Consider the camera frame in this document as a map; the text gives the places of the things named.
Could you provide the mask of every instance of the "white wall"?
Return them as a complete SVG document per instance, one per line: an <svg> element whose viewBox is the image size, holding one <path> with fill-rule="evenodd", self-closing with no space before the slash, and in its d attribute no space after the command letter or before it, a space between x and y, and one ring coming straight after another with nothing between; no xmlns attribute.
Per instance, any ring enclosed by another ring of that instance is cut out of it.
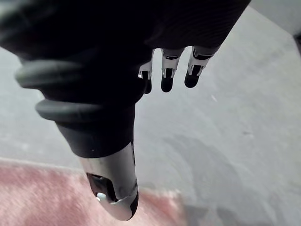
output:
<svg viewBox="0 0 301 226"><path fill-rule="evenodd" d="M301 32L301 0L252 0L250 6L291 35Z"/></svg>

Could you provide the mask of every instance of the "pink rug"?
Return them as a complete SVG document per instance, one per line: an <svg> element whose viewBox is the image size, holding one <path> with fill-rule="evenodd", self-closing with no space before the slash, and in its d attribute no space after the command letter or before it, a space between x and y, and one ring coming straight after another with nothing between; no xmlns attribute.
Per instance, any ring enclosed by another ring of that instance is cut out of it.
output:
<svg viewBox="0 0 301 226"><path fill-rule="evenodd" d="M0 161L0 226L186 226L178 192L140 189L137 213L117 221L80 171Z"/></svg>

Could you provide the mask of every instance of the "robotic arm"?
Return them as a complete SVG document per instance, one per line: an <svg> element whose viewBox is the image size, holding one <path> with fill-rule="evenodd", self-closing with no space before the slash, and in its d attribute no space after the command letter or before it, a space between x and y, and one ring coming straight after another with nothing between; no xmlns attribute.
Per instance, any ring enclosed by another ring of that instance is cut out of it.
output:
<svg viewBox="0 0 301 226"><path fill-rule="evenodd" d="M18 83L43 93L36 110L57 124L116 219L129 220L138 205L135 104L151 91L153 49L162 49L168 92L192 46L192 88L249 1L0 0L0 46L23 64Z"/></svg>

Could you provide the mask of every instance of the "gray floor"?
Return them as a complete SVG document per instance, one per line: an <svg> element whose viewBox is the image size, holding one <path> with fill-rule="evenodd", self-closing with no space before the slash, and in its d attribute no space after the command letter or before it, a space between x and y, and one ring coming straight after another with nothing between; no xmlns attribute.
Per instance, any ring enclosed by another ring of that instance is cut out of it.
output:
<svg viewBox="0 0 301 226"><path fill-rule="evenodd" d="M136 172L141 186L182 192L190 226L301 225L301 58L291 35L248 8L203 72L137 104ZM16 58L0 50L0 156L79 167L52 122L18 87Z"/></svg>

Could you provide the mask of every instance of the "black rubber finger tip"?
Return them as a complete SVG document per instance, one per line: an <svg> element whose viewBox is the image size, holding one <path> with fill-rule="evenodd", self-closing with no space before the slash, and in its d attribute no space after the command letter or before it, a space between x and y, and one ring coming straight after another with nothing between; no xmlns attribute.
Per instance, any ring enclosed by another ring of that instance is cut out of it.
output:
<svg viewBox="0 0 301 226"><path fill-rule="evenodd" d="M161 89L163 92L168 93L173 87L173 78L162 78Z"/></svg>
<svg viewBox="0 0 301 226"><path fill-rule="evenodd" d="M131 204L131 211L132 211L132 216L131 218L135 215L136 211L137 211L137 208L138 208L138 202L139 202L139 192L137 192L137 195L133 201L133 203Z"/></svg>
<svg viewBox="0 0 301 226"><path fill-rule="evenodd" d="M151 92L151 80L147 80L144 93L148 94L150 92Z"/></svg>
<svg viewBox="0 0 301 226"><path fill-rule="evenodd" d="M195 87L198 83L198 79L199 79L199 76L187 74L185 77L185 86L188 88Z"/></svg>

